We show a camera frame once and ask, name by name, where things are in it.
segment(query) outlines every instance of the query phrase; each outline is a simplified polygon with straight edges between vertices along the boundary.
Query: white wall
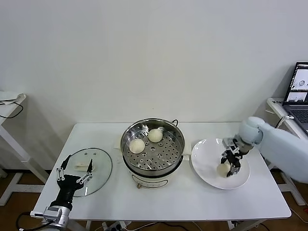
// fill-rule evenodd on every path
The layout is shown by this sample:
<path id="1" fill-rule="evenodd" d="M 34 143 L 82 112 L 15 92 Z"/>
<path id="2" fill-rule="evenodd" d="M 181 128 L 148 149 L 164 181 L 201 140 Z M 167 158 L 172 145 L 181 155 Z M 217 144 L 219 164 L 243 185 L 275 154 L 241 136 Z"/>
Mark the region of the white wall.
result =
<path id="1" fill-rule="evenodd" d="M 74 123 L 240 121 L 308 59 L 305 0 L 2 0 L 0 89 L 28 95 L 5 126 L 45 167 Z M 12 150 L 1 142 L 0 163 Z"/>

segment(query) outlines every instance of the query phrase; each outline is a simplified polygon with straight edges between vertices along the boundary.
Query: steamed bun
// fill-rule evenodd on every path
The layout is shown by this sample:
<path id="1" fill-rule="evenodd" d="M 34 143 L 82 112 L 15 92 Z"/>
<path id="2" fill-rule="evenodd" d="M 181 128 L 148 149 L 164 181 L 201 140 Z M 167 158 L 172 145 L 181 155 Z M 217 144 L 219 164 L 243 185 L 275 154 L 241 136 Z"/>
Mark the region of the steamed bun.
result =
<path id="1" fill-rule="evenodd" d="M 220 164 L 217 166 L 216 171 L 219 176 L 226 178 L 228 172 L 230 171 L 230 164 L 227 161 L 224 164 Z"/>
<path id="2" fill-rule="evenodd" d="M 141 153 L 145 148 L 145 144 L 141 139 L 134 139 L 129 143 L 129 149 L 132 153 Z"/>
<path id="3" fill-rule="evenodd" d="M 163 138 L 163 131 L 160 129 L 152 129 L 148 134 L 148 139 L 153 143 L 160 142 L 162 138 Z"/>

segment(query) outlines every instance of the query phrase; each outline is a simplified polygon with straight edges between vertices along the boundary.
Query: glass lid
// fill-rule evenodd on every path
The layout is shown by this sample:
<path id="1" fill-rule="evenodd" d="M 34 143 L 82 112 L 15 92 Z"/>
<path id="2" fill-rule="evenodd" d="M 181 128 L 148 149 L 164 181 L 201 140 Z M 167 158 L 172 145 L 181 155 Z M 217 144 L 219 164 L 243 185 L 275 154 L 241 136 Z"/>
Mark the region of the glass lid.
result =
<path id="1" fill-rule="evenodd" d="M 74 153 L 67 164 L 65 174 L 83 177 L 87 173 L 90 161 L 92 162 L 93 178 L 75 192 L 74 197 L 90 195 L 99 190 L 108 181 L 112 162 L 107 152 L 98 148 L 86 148 Z"/>

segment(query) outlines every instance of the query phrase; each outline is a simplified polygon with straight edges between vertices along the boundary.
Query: perforated steamer tray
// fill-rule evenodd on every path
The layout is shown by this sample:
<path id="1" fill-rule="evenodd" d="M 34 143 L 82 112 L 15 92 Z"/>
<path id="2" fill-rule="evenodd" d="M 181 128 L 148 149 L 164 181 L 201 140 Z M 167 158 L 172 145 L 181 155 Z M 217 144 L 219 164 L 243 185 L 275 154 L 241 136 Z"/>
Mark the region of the perforated steamer tray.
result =
<path id="1" fill-rule="evenodd" d="M 160 142 L 154 143 L 147 138 L 152 129 L 163 131 Z M 134 154 L 129 150 L 133 139 L 144 141 L 143 152 Z M 131 170 L 142 176 L 161 176 L 172 171 L 181 162 L 184 146 L 182 132 L 174 124 L 156 118 L 136 122 L 124 132 L 121 139 L 124 161 Z"/>

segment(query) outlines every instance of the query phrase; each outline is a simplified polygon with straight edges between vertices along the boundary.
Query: laptop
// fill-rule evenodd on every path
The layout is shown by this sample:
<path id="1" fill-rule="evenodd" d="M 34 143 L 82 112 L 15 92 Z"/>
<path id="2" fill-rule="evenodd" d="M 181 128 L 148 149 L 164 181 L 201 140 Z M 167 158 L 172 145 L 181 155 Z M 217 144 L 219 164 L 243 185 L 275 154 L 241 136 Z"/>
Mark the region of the laptop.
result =
<path id="1" fill-rule="evenodd" d="M 283 108 L 308 134 L 308 62 L 297 62 Z"/>

